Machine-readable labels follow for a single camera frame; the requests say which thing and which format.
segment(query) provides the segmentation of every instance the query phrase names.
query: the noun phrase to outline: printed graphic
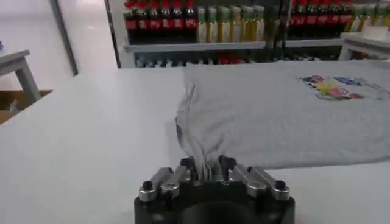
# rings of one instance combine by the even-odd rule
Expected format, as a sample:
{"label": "printed graphic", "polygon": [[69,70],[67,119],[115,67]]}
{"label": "printed graphic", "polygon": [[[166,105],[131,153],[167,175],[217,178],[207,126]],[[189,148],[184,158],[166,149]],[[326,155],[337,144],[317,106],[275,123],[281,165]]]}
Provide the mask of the printed graphic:
{"label": "printed graphic", "polygon": [[385,100],[390,92],[381,86],[369,83],[362,78],[312,75],[299,77],[300,81],[316,91],[316,96],[323,100],[341,101],[350,99]]}

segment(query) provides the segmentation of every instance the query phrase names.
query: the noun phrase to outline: white table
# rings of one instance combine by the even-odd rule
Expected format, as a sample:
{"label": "white table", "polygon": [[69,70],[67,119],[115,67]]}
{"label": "white table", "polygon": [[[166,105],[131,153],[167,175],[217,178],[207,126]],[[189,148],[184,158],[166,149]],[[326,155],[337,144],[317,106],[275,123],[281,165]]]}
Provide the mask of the white table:
{"label": "white table", "polygon": [[29,102],[33,104],[41,98],[37,84],[31,73],[26,56],[30,55],[29,50],[10,51],[3,49],[0,51],[0,76],[15,72],[20,85],[27,94]]}
{"label": "white table", "polygon": [[[0,127],[0,223],[129,224],[142,181],[185,156],[180,68],[81,74]],[[388,223],[390,163],[272,170],[297,223]]]}
{"label": "white table", "polygon": [[341,38],[344,39],[344,44],[341,48],[339,61],[350,60],[352,51],[390,58],[390,33],[385,40],[368,39],[357,32],[342,33]]}

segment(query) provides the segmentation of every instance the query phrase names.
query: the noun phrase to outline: screw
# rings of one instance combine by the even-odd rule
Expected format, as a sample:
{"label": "screw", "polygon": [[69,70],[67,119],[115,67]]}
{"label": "screw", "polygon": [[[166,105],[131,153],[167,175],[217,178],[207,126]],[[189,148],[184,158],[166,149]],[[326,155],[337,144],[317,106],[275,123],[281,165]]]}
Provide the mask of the screw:
{"label": "screw", "polygon": [[286,182],[284,182],[283,180],[277,180],[275,182],[275,188],[278,189],[278,190],[285,190],[286,189]]}
{"label": "screw", "polygon": [[142,183],[142,188],[145,191],[150,191],[153,188],[153,183],[151,181],[145,181],[145,182]]}

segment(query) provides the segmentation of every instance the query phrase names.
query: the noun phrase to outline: shelf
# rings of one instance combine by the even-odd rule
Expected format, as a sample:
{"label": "shelf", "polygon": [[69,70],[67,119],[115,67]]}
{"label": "shelf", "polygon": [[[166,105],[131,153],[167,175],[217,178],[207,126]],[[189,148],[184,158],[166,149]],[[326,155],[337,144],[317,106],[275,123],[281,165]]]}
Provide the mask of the shelf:
{"label": "shelf", "polygon": [[194,44],[152,44],[152,45],[130,45],[125,44],[126,52],[175,52],[175,51],[212,51],[212,50],[241,50],[241,49],[263,49],[265,42],[245,43],[194,43]]}
{"label": "shelf", "polygon": [[344,40],[340,38],[335,39],[315,39],[315,40],[288,40],[286,41],[286,47],[330,47],[330,46],[342,46]]}
{"label": "shelf", "polygon": [[[318,40],[289,40],[286,47],[327,47],[342,46],[343,39],[318,39]],[[177,52],[177,51],[212,51],[212,50],[244,50],[263,49],[266,42],[243,42],[243,43],[193,43],[193,44],[124,44],[124,51],[138,52]]]}

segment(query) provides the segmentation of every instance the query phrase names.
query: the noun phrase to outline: table leg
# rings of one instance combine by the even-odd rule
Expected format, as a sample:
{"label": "table leg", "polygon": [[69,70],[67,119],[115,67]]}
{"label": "table leg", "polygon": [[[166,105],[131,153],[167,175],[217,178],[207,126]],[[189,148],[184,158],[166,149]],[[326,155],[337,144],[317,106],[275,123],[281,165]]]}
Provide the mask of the table leg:
{"label": "table leg", "polygon": [[20,85],[23,88],[23,91],[27,94],[29,102],[31,104],[35,103],[37,100],[41,99],[41,95],[38,90],[38,86],[34,81],[29,65],[27,64],[26,59],[20,61],[21,69],[15,71],[16,76],[19,79]]}
{"label": "table leg", "polygon": [[339,61],[347,61],[347,60],[350,60],[351,57],[352,57],[352,50],[343,46],[341,48]]}

